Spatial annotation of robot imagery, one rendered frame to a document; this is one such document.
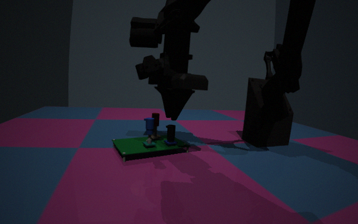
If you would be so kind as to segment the green circuit board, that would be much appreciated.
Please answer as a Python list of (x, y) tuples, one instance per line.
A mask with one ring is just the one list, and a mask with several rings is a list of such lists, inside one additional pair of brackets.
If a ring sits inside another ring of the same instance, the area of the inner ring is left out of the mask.
[(157, 126), (159, 126), (159, 113), (152, 113), (152, 118), (145, 118), (148, 137), (135, 137), (129, 139), (112, 139), (116, 147), (123, 155), (123, 162), (126, 162), (125, 155), (149, 153), (169, 149), (187, 147), (190, 145), (175, 138), (175, 125), (167, 125), (167, 135), (157, 135)]

